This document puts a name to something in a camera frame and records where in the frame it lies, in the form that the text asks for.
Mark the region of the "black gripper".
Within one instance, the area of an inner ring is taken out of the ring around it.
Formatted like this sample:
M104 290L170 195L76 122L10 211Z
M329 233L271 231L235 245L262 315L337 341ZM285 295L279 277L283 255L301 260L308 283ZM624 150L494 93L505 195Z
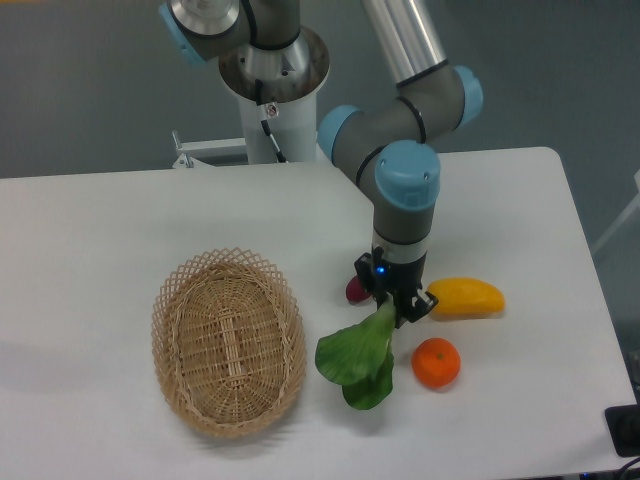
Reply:
M426 255L408 263L387 260L382 246L372 253L363 253L354 263L356 276L362 289L381 306L389 295L395 306L395 327L415 323L428 315L437 305L438 298L422 291L422 275Z

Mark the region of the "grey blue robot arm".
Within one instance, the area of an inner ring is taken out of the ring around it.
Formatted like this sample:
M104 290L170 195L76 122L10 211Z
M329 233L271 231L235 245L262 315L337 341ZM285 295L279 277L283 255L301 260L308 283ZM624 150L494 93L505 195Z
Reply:
M367 1L396 97L366 113L343 105L323 119L316 95L330 59L300 20L296 1L166 1L159 13L190 62L216 61L239 105L250 163L312 161L323 154L373 204L371 249L355 263L397 323L436 306L422 289L440 162L431 142L476 118L483 91L473 72L448 62L421 1Z

